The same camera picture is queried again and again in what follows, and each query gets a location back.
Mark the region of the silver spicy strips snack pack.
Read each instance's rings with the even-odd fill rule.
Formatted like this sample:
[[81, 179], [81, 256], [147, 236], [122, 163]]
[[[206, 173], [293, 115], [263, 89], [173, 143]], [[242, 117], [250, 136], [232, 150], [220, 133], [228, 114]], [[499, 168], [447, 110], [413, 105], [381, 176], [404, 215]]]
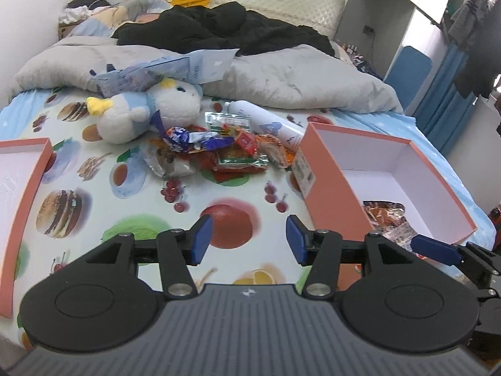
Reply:
[[376, 232], [412, 252], [411, 242], [417, 232], [405, 217], [405, 206], [390, 201], [364, 201], [364, 210]]

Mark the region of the blue white snack bag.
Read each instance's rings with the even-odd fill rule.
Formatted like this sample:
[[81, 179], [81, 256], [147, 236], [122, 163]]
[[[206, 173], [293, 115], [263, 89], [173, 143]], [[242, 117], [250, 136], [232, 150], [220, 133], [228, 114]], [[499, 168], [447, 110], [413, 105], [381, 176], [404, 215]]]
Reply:
[[233, 137], [221, 136], [216, 132], [192, 132], [183, 127], [166, 129], [161, 120], [161, 113], [156, 111], [150, 124], [160, 133], [161, 139], [177, 153], [195, 154], [205, 151], [216, 151], [234, 144]]

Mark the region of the pink cardboard box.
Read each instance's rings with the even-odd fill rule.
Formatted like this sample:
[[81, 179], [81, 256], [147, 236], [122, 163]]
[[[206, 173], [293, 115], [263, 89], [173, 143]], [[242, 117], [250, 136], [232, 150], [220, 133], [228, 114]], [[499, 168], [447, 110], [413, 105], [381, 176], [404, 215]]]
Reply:
[[292, 165], [313, 226], [361, 241], [372, 230], [363, 204], [403, 204], [419, 234], [459, 244], [477, 226], [446, 179], [410, 140], [311, 123]]

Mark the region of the orange snack packet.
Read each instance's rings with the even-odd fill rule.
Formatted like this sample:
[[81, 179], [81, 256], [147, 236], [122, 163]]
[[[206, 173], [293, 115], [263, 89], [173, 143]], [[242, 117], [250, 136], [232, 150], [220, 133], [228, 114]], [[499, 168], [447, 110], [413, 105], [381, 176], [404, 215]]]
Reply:
[[258, 134], [256, 140], [259, 151], [265, 154], [273, 165], [282, 169], [292, 166], [296, 152], [287, 149], [278, 138], [271, 134]]

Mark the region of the green bordered snack pack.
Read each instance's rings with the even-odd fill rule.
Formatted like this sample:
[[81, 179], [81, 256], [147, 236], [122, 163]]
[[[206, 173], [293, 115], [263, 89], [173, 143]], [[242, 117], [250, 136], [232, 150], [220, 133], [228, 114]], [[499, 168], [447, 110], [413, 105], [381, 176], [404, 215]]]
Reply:
[[267, 156], [258, 148], [249, 117], [205, 112], [205, 123], [211, 132], [229, 141], [229, 145], [215, 151], [215, 171], [258, 173], [267, 170]]

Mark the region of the red snack packet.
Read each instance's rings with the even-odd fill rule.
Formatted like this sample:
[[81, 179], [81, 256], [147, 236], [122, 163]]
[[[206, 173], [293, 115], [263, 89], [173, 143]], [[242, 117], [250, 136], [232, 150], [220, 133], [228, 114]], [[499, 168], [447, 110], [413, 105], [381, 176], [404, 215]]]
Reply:
[[258, 141], [256, 136], [246, 130], [239, 130], [235, 134], [234, 141], [239, 145], [243, 151], [253, 158], [258, 155]]

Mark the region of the white spray bottle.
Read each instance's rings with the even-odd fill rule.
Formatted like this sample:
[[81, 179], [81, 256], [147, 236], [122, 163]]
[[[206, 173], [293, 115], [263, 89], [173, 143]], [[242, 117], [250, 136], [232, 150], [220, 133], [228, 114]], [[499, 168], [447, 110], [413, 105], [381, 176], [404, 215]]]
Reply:
[[284, 147], [293, 152], [297, 151], [305, 134], [304, 127], [299, 127], [295, 123], [245, 100], [226, 102], [223, 105], [223, 110], [232, 115], [248, 117], [253, 132], [272, 135], [279, 139]]

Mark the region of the blue curtain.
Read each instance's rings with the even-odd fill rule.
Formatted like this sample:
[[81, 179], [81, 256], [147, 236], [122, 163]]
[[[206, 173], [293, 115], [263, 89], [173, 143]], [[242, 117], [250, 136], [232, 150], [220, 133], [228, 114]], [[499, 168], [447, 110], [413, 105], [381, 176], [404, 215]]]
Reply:
[[476, 97], [463, 98], [454, 84], [467, 54], [451, 43], [424, 98], [414, 111], [416, 126], [431, 144], [447, 156], [470, 121]]

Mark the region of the white blue penguin plush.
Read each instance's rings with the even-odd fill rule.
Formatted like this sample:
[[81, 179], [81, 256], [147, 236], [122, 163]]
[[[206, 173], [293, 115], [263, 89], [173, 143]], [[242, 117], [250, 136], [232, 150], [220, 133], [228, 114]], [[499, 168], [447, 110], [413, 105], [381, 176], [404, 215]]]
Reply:
[[193, 124], [202, 98], [200, 86], [165, 78], [145, 92], [89, 97], [87, 111], [97, 118], [96, 128], [102, 139], [110, 144], [126, 144], [152, 129], [164, 132]]

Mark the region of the pink box lid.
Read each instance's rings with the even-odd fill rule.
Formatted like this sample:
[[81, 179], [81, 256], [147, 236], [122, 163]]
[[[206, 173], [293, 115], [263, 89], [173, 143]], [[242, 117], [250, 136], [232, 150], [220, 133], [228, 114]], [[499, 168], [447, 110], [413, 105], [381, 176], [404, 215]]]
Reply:
[[1, 316], [13, 314], [13, 283], [25, 224], [53, 148], [47, 138], [1, 142]]

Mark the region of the light blue plastic bag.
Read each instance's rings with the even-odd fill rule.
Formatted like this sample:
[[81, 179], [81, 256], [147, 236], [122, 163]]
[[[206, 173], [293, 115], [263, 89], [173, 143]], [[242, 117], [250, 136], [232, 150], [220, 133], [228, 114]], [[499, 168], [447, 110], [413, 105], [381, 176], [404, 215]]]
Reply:
[[157, 60], [118, 70], [106, 65], [106, 72], [90, 70], [98, 92], [110, 98], [123, 92], [145, 92], [164, 78], [201, 85], [223, 79], [238, 49], [201, 49], [184, 55], [167, 55]]

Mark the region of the blue chair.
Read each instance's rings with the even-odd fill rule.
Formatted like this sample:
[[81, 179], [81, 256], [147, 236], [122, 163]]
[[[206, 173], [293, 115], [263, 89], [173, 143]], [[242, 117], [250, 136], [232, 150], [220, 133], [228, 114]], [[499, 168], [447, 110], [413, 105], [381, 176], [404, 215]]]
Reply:
[[396, 56], [384, 82], [391, 86], [406, 110], [431, 72], [431, 58], [412, 46], [405, 46]]

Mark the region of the black clothing pile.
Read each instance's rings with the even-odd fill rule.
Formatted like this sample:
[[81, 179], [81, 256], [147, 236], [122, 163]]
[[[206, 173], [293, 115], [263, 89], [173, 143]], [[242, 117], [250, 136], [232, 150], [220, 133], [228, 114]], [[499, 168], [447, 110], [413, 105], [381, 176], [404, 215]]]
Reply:
[[113, 34], [117, 44], [144, 45], [187, 54], [200, 49], [236, 49], [249, 56], [306, 44], [335, 56], [329, 38], [306, 25], [270, 19], [238, 2], [216, 8], [175, 6], [147, 23], [127, 23]]

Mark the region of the hanging dark clothes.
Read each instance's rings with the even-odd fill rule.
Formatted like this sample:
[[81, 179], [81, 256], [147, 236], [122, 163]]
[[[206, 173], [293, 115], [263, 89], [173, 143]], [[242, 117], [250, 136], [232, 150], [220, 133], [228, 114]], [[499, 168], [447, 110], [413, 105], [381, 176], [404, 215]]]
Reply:
[[448, 35], [466, 52], [466, 62], [454, 78], [463, 98], [488, 98], [500, 74], [500, 3], [466, 0], [452, 15]]

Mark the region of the white bedside shelf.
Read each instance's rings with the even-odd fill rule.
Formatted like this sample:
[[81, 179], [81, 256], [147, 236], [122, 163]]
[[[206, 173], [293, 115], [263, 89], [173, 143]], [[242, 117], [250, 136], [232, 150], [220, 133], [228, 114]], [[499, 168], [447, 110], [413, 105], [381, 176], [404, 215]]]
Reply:
[[335, 39], [352, 45], [384, 77], [401, 48], [433, 55], [448, 0], [347, 0]]

